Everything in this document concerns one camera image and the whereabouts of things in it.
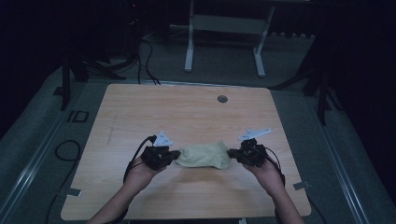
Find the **folded cloth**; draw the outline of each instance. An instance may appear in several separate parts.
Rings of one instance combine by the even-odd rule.
[[[183,147],[176,163],[185,167],[214,166],[226,169],[231,161],[227,150],[223,141]]]

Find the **dark background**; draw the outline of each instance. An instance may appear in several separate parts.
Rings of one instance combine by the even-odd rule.
[[[304,67],[330,70],[336,90],[392,200],[396,201],[396,6],[390,0],[312,1],[279,4],[270,31],[315,35]],[[169,24],[188,24],[189,1],[2,1],[0,3],[0,136],[8,130],[73,49],[108,62],[112,54],[134,54],[144,25],[164,37]],[[205,2],[205,13],[260,17],[267,7],[237,1]],[[125,24],[134,22],[134,29]],[[124,39],[122,44],[114,41]]]

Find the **light brown table surface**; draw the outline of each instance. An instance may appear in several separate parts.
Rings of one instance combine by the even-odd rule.
[[[225,95],[228,102],[218,102]],[[271,148],[286,189],[302,216],[311,213],[290,146],[267,89],[214,86],[109,85],[61,216],[87,220],[121,187],[125,168],[141,142],[164,131],[171,150],[223,140],[239,148],[247,129],[272,128],[257,137]],[[232,160],[229,168],[185,168],[172,162],[132,201],[128,219],[269,217],[274,205],[255,177]]]

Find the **gray carpet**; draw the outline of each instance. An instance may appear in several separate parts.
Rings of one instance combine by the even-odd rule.
[[[265,42],[262,54],[267,77],[256,76],[251,47],[246,43],[251,36],[224,37],[214,34],[201,34],[197,38],[192,72],[185,73],[186,53],[185,33],[175,32],[170,40],[163,41],[155,35],[146,39],[154,51],[148,69],[163,83],[166,81],[206,83],[236,86],[268,87],[278,84],[295,75],[312,39],[303,37],[285,38],[270,36]],[[149,56],[149,45],[141,46],[142,60]],[[136,83],[136,66],[120,75],[128,77],[125,83]],[[43,84],[40,92],[26,108],[0,143],[0,197],[2,202],[12,193],[23,168],[43,146],[42,140],[50,137],[48,152],[30,188],[12,212],[9,223],[45,223],[50,203],[61,186],[73,162],[60,161],[54,155],[56,146],[65,140],[76,140],[84,148],[90,134],[96,112],[108,83],[115,82],[99,74],[92,74],[89,83],[72,82],[73,97],[68,109],[59,110],[61,99],[53,96],[54,89],[61,84],[60,71],[51,75]],[[329,154],[329,142],[323,135],[323,127],[315,116],[315,97],[303,97],[300,93],[304,81],[296,83],[283,91],[273,91],[276,108],[290,142],[303,181],[310,187],[306,190],[327,223],[356,223],[340,184],[336,167]],[[67,122],[71,110],[88,111],[86,123]],[[59,128],[53,123],[60,120]],[[396,209],[381,185],[372,164],[364,152],[359,137],[353,130],[347,115],[332,106],[326,112],[328,133],[336,148],[341,163],[346,168],[353,187],[361,199],[361,207],[370,223],[392,223],[396,220]],[[60,148],[62,155],[74,158],[77,148],[73,145]],[[64,203],[64,190],[57,197],[49,216],[49,223],[82,223],[83,221],[64,222],[60,211]],[[313,207],[312,214],[304,217],[306,223],[323,223],[318,211]],[[236,220],[216,220],[216,223],[235,223]],[[215,223],[215,220],[201,220],[201,223]],[[192,223],[192,220],[173,223]],[[247,223],[276,223],[272,217],[248,218]]]

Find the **forearm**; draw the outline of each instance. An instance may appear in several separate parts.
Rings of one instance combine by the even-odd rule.
[[[107,223],[121,215],[129,206],[138,191],[122,186],[120,190],[87,222],[88,224]]]
[[[280,189],[271,195],[276,211],[284,224],[304,223],[293,201],[285,189]]]

